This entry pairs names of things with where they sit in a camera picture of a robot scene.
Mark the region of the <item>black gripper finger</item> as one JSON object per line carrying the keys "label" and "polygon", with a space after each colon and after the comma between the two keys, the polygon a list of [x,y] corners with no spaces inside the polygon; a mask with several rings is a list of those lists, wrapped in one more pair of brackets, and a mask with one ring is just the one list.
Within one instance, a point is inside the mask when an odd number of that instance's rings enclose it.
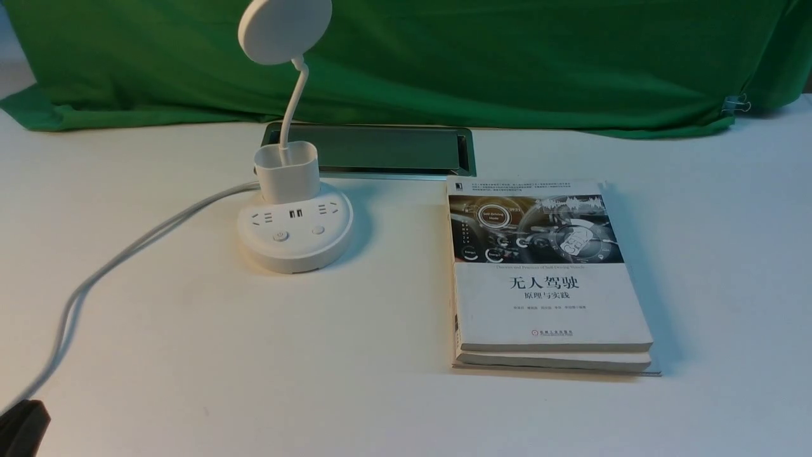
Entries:
{"label": "black gripper finger", "polygon": [[23,400],[2,414],[1,455],[35,456],[51,417],[39,400]]}

